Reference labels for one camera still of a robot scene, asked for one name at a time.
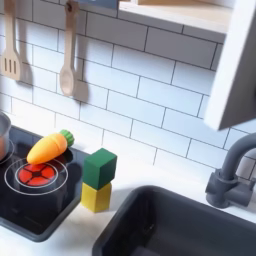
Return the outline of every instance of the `toy stove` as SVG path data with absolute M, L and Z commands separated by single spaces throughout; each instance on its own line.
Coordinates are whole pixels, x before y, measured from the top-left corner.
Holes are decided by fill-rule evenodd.
M 11 128 L 7 156 L 0 161 L 0 225 L 36 242 L 46 240 L 80 202 L 87 154 L 67 150 L 40 165 L 26 156 L 39 136 Z

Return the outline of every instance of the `white cabinet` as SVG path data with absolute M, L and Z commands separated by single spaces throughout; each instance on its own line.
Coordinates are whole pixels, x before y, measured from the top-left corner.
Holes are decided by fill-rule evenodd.
M 220 130 L 254 118 L 256 0 L 238 0 L 213 84 L 205 123 Z

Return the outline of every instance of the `wooden utensil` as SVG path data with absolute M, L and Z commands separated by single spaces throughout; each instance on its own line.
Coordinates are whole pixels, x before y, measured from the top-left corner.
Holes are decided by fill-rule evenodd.
M 75 30 L 78 3 L 68 1 L 66 3 L 66 34 L 64 65 L 60 72 L 60 86 L 64 95 L 71 96 L 75 91 L 76 76 L 74 68 L 75 60 Z
M 16 50 L 15 6 L 16 0 L 4 0 L 6 49 L 1 58 L 1 70 L 4 76 L 19 81 L 22 62 Z

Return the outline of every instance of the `sink basin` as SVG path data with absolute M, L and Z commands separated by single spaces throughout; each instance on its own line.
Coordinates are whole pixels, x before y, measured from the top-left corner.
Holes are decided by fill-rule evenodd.
M 93 256 L 256 255 L 256 225 L 168 190 L 134 190 L 93 247 Z

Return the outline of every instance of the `red burner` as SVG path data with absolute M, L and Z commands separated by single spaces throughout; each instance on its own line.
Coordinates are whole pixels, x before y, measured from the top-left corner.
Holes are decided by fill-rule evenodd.
M 46 164 L 25 165 L 18 172 L 19 181 L 31 187 L 47 185 L 55 178 L 54 169 Z

